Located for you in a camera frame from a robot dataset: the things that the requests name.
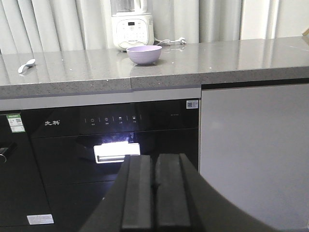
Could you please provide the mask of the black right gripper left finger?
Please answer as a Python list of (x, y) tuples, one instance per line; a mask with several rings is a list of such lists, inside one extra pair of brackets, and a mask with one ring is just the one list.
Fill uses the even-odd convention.
[(118, 176), (81, 232), (150, 232), (153, 228), (150, 156), (126, 156)]

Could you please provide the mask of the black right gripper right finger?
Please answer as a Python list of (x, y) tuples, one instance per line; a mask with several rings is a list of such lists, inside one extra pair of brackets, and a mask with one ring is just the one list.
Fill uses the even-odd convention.
[(274, 232), (216, 191), (185, 154), (160, 154), (155, 166), (157, 232)]

